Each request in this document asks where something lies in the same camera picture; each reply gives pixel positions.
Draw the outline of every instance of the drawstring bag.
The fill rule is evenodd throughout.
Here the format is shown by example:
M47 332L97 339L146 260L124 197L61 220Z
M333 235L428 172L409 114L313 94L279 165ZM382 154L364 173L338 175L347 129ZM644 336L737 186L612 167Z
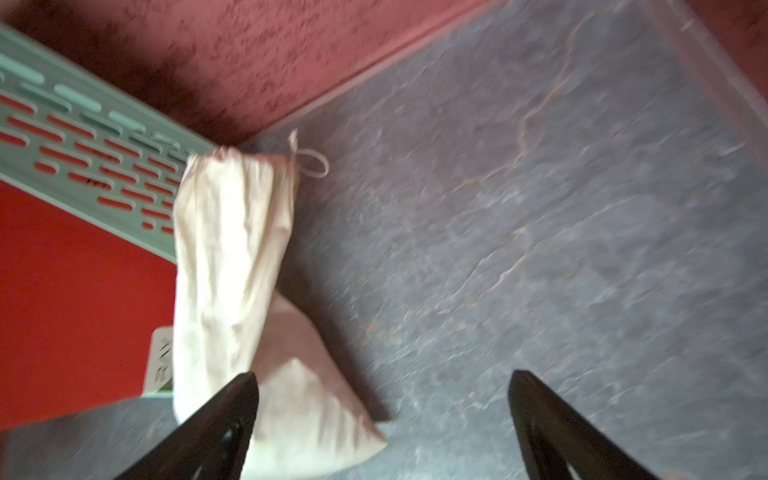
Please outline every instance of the drawstring bag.
M194 155L174 204L174 412L183 422L235 375L260 401L241 478L318 478L386 446L309 319L275 291L299 183L291 155Z

